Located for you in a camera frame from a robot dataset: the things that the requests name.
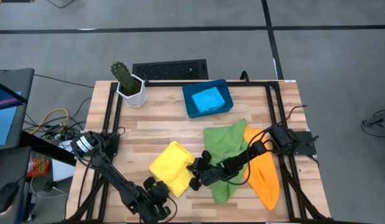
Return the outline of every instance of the blue tray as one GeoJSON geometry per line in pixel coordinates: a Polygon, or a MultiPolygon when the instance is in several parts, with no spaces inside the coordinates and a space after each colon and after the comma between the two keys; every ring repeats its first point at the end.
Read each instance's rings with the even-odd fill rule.
{"type": "Polygon", "coordinates": [[[229,110],[231,110],[231,108],[234,105],[232,102],[232,98],[230,96],[229,87],[227,87],[227,82],[225,80],[214,80],[210,82],[184,85],[183,95],[184,95],[184,101],[186,102],[187,114],[190,118],[198,118],[201,116],[228,112],[229,110]],[[219,93],[222,95],[225,104],[222,108],[200,113],[197,107],[195,106],[192,96],[196,93],[199,93],[200,91],[203,91],[212,87],[217,88],[219,93]]]}

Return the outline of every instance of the red package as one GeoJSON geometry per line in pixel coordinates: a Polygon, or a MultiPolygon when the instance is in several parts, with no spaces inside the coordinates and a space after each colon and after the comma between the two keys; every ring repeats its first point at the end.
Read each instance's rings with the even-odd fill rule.
{"type": "Polygon", "coordinates": [[[48,159],[29,159],[28,173],[26,177],[41,177],[49,172],[48,159]]]}

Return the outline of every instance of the cactus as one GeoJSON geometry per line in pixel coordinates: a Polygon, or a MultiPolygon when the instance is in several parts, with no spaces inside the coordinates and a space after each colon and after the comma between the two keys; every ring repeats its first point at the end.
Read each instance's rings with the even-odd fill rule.
{"type": "Polygon", "coordinates": [[[136,80],[130,75],[126,65],[122,62],[115,62],[111,66],[112,75],[120,82],[123,90],[130,95],[138,93],[138,85],[136,80]]]}

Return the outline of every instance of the white pot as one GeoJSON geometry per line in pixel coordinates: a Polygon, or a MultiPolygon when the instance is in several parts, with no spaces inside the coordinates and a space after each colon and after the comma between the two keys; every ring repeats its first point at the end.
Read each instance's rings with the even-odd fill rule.
{"type": "Polygon", "coordinates": [[[139,108],[141,107],[144,102],[147,100],[147,94],[145,92],[145,85],[144,85],[144,80],[138,78],[137,76],[135,75],[131,75],[134,79],[136,79],[137,81],[139,81],[141,83],[141,88],[140,88],[140,92],[134,94],[134,95],[131,95],[131,96],[126,96],[124,95],[121,91],[120,91],[120,88],[121,88],[121,85],[120,83],[118,83],[118,88],[116,89],[116,91],[118,92],[118,94],[120,96],[122,96],[122,98],[125,100],[126,104],[128,105],[128,107],[131,107],[131,108],[139,108]]]}

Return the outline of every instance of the wooden table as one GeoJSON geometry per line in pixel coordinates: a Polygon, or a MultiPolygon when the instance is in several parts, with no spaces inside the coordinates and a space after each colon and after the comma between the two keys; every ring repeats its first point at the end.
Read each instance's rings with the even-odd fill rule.
{"type": "MultiPolygon", "coordinates": [[[[98,132],[102,130],[110,83],[96,82],[86,129],[98,132]]],[[[186,114],[180,86],[148,87],[148,99],[141,108],[128,108],[126,103],[122,103],[119,126],[125,127],[126,133],[120,138],[118,155],[114,158],[113,165],[126,179],[143,185],[143,181],[152,175],[148,165],[171,141],[178,141],[194,156],[199,157],[204,150],[204,128],[227,126],[242,118],[245,118],[247,125],[252,128],[266,128],[271,125],[264,87],[230,86],[229,89],[234,107],[228,113],[195,119],[188,118],[186,114]]],[[[280,81],[280,91],[286,115],[294,106],[302,104],[297,83],[280,81]]],[[[115,108],[116,98],[117,96],[114,97],[113,108],[115,108]]],[[[114,110],[112,109],[111,122],[113,122],[114,110]]],[[[301,108],[294,111],[288,120],[288,125],[294,130],[307,128],[305,114],[301,108]]],[[[278,159],[275,156],[273,158],[278,166],[278,159]]],[[[307,156],[295,156],[295,159],[302,190],[322,214],[330,216],[317,164],[307,156]]],[[[264,207],[249,184],[239,187],[232,198],[224,204],[214,203],[210,188],[201,187],[197,192],[188,189],[180,198],[173,197],[178,204],[178,213],[173,222],[288,221],[278,167],[277,170],[281,191],[278,203],[272,211],[264,207]]],[[[69,193],[67,217],[73,215],[77,209],[84,172],[85,167],[78,162],[69,193]]],[[[83,188],[82,201],[90,191],[92,179],[93,171],[90,170],[83,188]]],[[[291,195],[295,216],[299,217],[295,193],[291,191],[291,195]]],[[[98,214],[100,197],[101,192],[98,193],[95,202],[94,218],[98,214]]],[[[167,202],[167,205],[173,212],[174,205],[171,202],[167,202]]],[[[118,192],[110,185],[104,222],[138,221],[138,215],[132,215],[128,211],[122,204],[118,192]]]]}

